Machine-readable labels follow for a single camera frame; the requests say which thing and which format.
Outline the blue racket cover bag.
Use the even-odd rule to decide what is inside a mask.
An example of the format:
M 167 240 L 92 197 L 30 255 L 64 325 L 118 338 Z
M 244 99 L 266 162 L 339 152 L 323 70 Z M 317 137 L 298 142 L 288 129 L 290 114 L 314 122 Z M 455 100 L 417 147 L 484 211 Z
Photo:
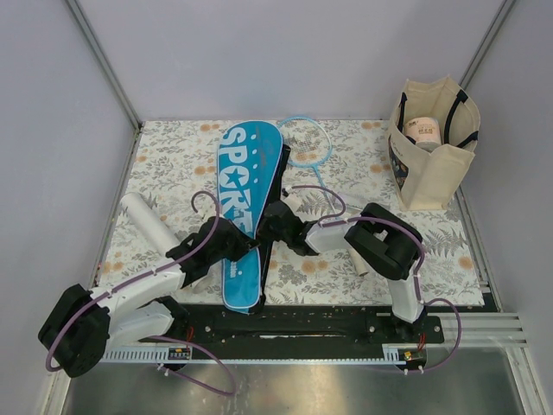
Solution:
M 221 215 L 250 238 L 256 236 L 271 186 L 283 164 L 283 136 L 275 125 L 253 120 L 230 127 L 217 149 Z M 251 315 L 262 302 L 259 248 L 222 261 L 222 299 L 231 311 Z

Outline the blue badminton racket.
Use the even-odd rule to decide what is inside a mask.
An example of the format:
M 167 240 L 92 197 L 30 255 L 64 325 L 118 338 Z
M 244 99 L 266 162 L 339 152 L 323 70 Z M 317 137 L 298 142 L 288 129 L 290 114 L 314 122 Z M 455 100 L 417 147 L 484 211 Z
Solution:
M 297 170 L 311 169 L 317 179 L 318 189 L 323 193 L 328 207 L 321 208 L 322 216 L 329 216 L 330 220 L 342 217 L 336 208 L 346 211 L 346 204 L 340 197 L 328 193 L 322 180 L 319 168 L 332 154 L 331 138 L 326 130 L 315 120 L 309 117 L 289 117 L 276 123 L 283 134 L 284 142 L 290 147 L 289 165 Z

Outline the white shuttlecock tube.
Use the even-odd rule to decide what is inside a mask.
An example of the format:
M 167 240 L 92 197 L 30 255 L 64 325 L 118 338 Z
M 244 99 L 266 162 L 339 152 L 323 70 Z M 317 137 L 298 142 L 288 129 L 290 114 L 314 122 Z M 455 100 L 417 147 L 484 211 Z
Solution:
M 196 270 L 192 268 L 189 272 L 183 271 L 184 265 L 193 264 L 191 259 L 176 264 L 173 258 L 167 257 L 167 253 L 176 248 L 180 242 L 140 194 L 126 194 L 121 200 L 121 205 L 132 223 L 161 255 L 153 265 L 139 272 L 139 275 L 147 273 L 146 277 L 132 283 L 131 278 L 124 280 L 125 286 L 120 291 L 124 297 L 143 299 L 148 302 L 152 298 L 171 294 L 206 275 L 206 269 L 201 268 Z

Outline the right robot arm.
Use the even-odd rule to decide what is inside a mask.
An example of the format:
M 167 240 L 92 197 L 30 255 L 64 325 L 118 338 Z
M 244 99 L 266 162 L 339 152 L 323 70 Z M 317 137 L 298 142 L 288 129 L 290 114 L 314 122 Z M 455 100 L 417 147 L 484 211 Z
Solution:
M 282 241 L 300 256 L 354 250 L 387 279 L 395 336 L 413 342 L 424 331 L 423 300 L 418 283 L 425 260 L 422 235 L 377 203 L 345 220 L 303 221 L 282 201 L 270 204 L 259 222 L 257 237 Z

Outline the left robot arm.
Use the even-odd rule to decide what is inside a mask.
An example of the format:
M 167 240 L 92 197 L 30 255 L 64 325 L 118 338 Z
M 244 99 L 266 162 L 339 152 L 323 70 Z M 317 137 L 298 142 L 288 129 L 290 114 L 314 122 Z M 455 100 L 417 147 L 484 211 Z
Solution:
M 170 342 L 187 338 L 189 314 L 173 293 L 205 277 L 221 260 L 238 261 L 258 246 L 230 220 L 211 217 L 150 270 L 111 288 L 70 286 L 38 334 L 48 351 L 47 370 L 76 378 L 114 348 L 156 336 Z

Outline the floral table mat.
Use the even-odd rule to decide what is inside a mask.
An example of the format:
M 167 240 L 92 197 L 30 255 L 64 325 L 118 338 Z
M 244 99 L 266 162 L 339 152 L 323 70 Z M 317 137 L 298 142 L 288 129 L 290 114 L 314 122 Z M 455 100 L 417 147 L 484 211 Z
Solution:
M 426 258 L 420 284 L 426 300 L 445 298 L 458 306 L 484 303 L 480 277 L 458 205 L 438 211 L 403 212 L 388 159 L 384 121 L 325 120 L 333 151 L 319 171 L 326 188 L 387 208 L 423 236 Z M 216 189 L 216 150 L 230 121 L 150 121 L 143 129 L 127 190 L 139 193 L 178 239 L 196 231 L 213 212 L 200 190 Z M 311 169 L 288 167 L 285 185 L 301 184 L 299 214 L 321 216 L 328 204 Z M 376 272 L 360 276 L 348 253 L 301 257 L 273 246 L 265 285 L 269 304 L 387 305 L 387 283 Z

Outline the beige canvas tote bag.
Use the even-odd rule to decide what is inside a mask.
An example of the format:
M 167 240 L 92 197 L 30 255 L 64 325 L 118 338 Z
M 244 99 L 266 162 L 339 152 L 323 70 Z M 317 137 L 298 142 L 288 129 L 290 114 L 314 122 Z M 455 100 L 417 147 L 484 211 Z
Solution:
M 386 132 L 400 207 L 443 210 L 475 157 L 477 105 L 451 78 L 408 80 Z

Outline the paper roll in tote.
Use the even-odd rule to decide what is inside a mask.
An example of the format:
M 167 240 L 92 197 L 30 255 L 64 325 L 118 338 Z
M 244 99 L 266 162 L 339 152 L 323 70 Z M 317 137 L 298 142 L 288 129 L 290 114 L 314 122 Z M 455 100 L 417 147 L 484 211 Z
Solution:
M 442 144 L 440 125 L 435 118 L 418 117 L 404 124 L 404 135 L 412 138 L 418 146 L 440 146 Z

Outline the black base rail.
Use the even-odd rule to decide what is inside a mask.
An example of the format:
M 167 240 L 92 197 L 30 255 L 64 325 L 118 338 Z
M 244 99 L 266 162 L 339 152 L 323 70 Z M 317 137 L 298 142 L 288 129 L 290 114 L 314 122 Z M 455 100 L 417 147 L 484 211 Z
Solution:
M 168 337 L 199 344 L 221 360 L 353 360 L 381 358 L 385 344 L 442 344 L 437 316 L 401 322 L 388 307 L 267 305 L 255 315 L 186 304 Z

